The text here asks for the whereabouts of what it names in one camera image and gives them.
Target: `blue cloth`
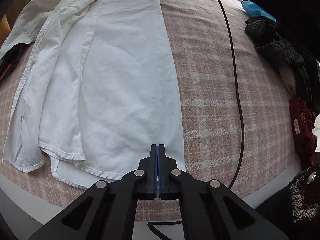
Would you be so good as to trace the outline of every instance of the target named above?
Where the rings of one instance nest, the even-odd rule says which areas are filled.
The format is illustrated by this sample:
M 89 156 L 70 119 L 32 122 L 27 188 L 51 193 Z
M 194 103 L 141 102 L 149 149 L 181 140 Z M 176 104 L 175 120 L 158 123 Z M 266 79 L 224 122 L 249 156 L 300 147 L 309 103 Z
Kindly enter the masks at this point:
M 246 14 L 249 15 L 250 17 L 264 16 L 264 17 L 267 17 L 273 21 L 276 21 L 276 19 L 273 16 L 268 14 L 261 7 L 259 7 L 258 5 L 256 5 L 255 3 L 251 2 L 251 1 L 242 2 L 241 4 L 242 4 L 242 8 L 246 12 Z

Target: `folded white shirt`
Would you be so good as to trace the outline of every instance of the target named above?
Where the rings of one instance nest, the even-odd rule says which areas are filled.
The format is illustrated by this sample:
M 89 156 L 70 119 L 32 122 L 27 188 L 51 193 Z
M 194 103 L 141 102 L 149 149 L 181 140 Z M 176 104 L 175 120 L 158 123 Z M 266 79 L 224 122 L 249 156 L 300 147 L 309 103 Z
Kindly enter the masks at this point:
M 165 144 L 185 170 L 179 89 L 159 0 L 41 2 L 24 8 L 0 50 L 2 57 L 15 43 L 36 39 L 3 161 L 32 171 L 43 165 L 41 148 L 55 177 L 86 188 L 99 177 L 121 179 L 149 156 L 151 144 Z

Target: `maroon clothing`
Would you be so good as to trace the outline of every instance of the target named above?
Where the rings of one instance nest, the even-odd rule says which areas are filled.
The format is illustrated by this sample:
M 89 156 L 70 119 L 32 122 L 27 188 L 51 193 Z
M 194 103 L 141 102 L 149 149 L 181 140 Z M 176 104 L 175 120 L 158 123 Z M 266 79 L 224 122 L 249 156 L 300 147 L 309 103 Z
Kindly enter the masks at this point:
M 315 127 L 313 116 L 306 101 L 292 98 L 289 104 L 294 147 L 297 150 L 302 170 L 313 165 L 313 156 L 317 147 L 317 137 L 312 133 Z

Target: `power cord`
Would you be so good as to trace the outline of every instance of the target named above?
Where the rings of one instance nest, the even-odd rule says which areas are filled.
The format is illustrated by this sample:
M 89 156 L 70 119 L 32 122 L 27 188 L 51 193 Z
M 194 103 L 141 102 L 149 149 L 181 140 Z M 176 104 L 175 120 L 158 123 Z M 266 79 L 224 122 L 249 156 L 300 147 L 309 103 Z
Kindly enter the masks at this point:
M 227 19 L 226 12 L 222 6 L 222 3 L 220 0 L 218 0 L 218 3 L 221 7 L 224 19 L 226 21 L 227 29 L 228 29 L 228 34 L 229 34 L 229 39 L 230 39 L 230 46 L 231 46 L 231 54 L 232 54 L 232 62 L 233 62 L 233 71 L 234 71 L 234 77 L 235 77 L 235 87 L 236 87 L 236 98 L 237 98 L 237 103 L 238 103 L 238 109 L 239 109 L 239 116 L 240 116 L 240 125 L 241 125 L 241 148 L 240 148 L 240 156 L 239 156 L 239 161 L 238 161 L 238 166 L 236 169 L 236 172 L 233 176 L 233 179 L 231 183 L 228 186 L 228 189 L 231 189 L 233 186 L 234 182 L 236 181 L 236 178 L 238 177 L 240 168 L 241 168 L 241 163 L 242 163 L 242 158 L 243 158 L 243 151 L 244 151 L 244 122 L 243 122 L 243 116 L 242 116 L 242 109 L 241 109 L 241 104 L 240 104 L 240 97 L 239 97 L 239 89 L 238 89 L 238 79 L 237 79 L 237 68 L 236 68 L 236 58 L 235 58 L 235 51 L 233 48 L 233 42 L 232 42 L 232 36 L 231 36 L 231 31 L 230 31 L 230 26 L 229 22 Z M 149 222 L 148 228 L 156 235 L 158 236 L 161 240 L 172 240 L 171 238 L 167 237 L 165 234 L 161 233 L 158 229 L 155 228 L 155 226 L 161 225 L 161 226 L 167 226 L 167 225 L 178 225 L 182 224 L 182 220 L 176 221 L 176 222 Z

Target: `silver rivet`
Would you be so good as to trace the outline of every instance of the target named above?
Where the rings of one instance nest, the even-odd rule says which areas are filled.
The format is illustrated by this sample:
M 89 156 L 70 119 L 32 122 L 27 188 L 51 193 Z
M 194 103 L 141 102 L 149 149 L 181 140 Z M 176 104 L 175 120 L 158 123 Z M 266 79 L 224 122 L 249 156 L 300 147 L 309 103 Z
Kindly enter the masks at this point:
M 106 182 L 103 181 L 103 180 L 99 180 L 97 183 L 96 183 L 96 187 L 97 188 L 104 188 L 106 186 Z
M 174 176 L 179 176 L 179 175 L 181 175 L 181 171 L 178 170 L 178 169 L 174 169 L 174 170 L 171 171 L 171 174 L 174 175 Z
M 211 187 L 219 187 L 220 186 L 220 182 L 213 179 L 212 181 L 210 181 L 210 186 Z
M 308 177 L 307 184 L 309 184 L 309 183 L 311 183 L 312 181 L 314 181 L 315 178 L 316 178 L 316 176 L 317 176 L 317 173 L 316 173 L 315 171 L 314 171 L 313 173 L 311 173 L 311 174 L 309 175 L 309 177 Z
M 136 171 L 134 172 L 134 174 L 135 174 L 136 176 L 140 177 L 140 176 L 142 176 L 142 175 L 144 174 L 144 171 L 143 171 L 143 170 L 136 170 Z

